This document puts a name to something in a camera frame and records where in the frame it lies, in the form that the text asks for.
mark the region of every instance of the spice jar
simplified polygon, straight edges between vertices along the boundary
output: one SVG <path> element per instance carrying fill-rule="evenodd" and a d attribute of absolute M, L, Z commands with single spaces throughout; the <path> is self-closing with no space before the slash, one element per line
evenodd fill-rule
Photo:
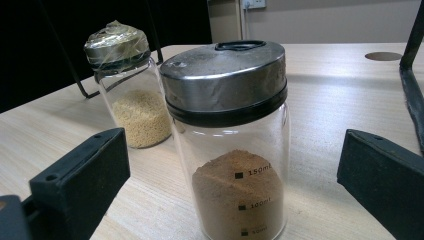
<path fill-rule="evenodd" d="M 287 222 L 290 123 L 285 50 L 236 41 L 160 67 L 173 136 L 203 232 L 274 239 Z"/>
<path fill-rule="evenodd" d="M 144 32 L 114 21 L 90 35 L 84 51 L 127 145 L 147 148 L 166 140 L 170 118 Z"/>

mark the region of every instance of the wall outlet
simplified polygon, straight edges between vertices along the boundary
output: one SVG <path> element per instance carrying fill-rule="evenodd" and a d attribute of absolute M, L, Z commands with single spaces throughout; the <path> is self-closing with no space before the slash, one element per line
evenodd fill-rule
<path fill-rule="evenodd" d="M 266 7 L 265 0 L 241 0 L 243 9 L 264 8 Z"/>

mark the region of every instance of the light wood table surface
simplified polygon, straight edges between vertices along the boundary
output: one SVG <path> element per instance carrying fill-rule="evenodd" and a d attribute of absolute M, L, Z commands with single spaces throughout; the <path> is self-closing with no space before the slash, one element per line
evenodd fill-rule
<path fill-rule="evenodd" d="M 399 60 L 364 57 L 370 52 L 403 54 L 406 44 L 283 46 L 291 152 L 288 223 L 281 239 L 393 239 L 336 182 L 336 173 L 346 129 L 380 135 L 419 154 Z M 194 47 L 162 51 L 166 60 Z M 421 89 L 423 53 L 414 63 Z M 89 93 L 97 90 L 93 78 L 83 85 Z M 114 127 L 103 98 L 85 99 L 75 84 L 0 114 L 0 195 L 24 200 L 31 194 L 31 178 L 90 136 Z M 128 152 L 131 178 L 92 239 L 205 239 L 173 139 Z"/>

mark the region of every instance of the metal lid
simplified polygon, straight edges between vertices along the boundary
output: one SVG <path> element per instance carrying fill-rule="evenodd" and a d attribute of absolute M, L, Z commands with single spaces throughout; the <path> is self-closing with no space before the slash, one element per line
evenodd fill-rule
<path fill-rule="evenodd" d="M 113 21 L 106 28 L 91 34 L 84 45 L 88 62 L 94 69 L 109 63 L 150 56 L 149 44 L 143 31 Z"/>
<path fill-rule="evenodd" d="M 202 46 L 168 59 L 160 74 L 171 115 L 196 125 L 214 126 L 213 117 L 222 121 L 230 112 L 240 118 L 246 109 L 250 109 L 243 113 L 246 117 L 255 115 L 251 108 L 258 106 L 266 115 L 287 96 L 285 50 L 274 42 Z M 269 111 L 264 111 L 263 104 L 271 102 Z"/>

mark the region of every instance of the ground spice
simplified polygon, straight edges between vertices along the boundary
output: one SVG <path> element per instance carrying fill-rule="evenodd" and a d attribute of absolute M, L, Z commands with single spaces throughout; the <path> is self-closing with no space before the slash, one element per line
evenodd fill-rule
<path fill-rule="evenodd" d="M 214 240 L 266 240 L 283 227 L 283 183 L 271 164 L 233 150 L 192 177 L 200 219 Z"/>
<path fill-rule="evenodd" d="M 130 147 L 150 147 L 171 135 L 168 113 L 158 93 L 130 91 L 112 104 L 112 111 L 117 124 L 125 128 Z"/>

